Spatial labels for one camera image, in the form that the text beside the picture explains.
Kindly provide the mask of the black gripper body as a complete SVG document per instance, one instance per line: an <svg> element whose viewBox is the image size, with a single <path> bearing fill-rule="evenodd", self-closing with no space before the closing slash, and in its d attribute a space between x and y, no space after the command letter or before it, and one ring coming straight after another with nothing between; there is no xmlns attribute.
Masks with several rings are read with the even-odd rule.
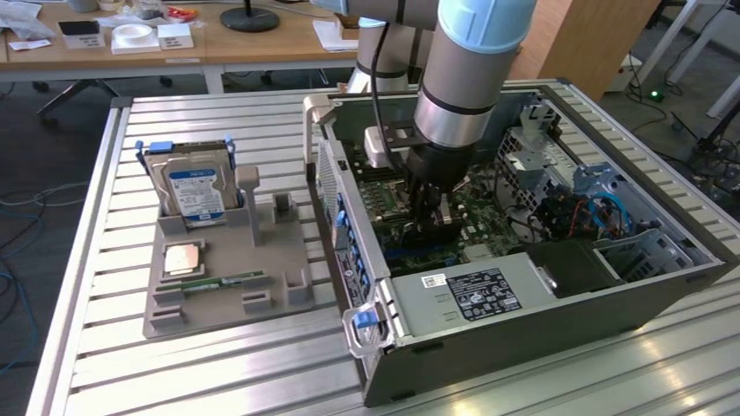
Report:
<svg viewBox="0 0 740 416"><path fill-rule="evenodd" d="M466 174L473 154L473 146L413 146L405 159L410 178L422 185L452 190Z"/></svg>

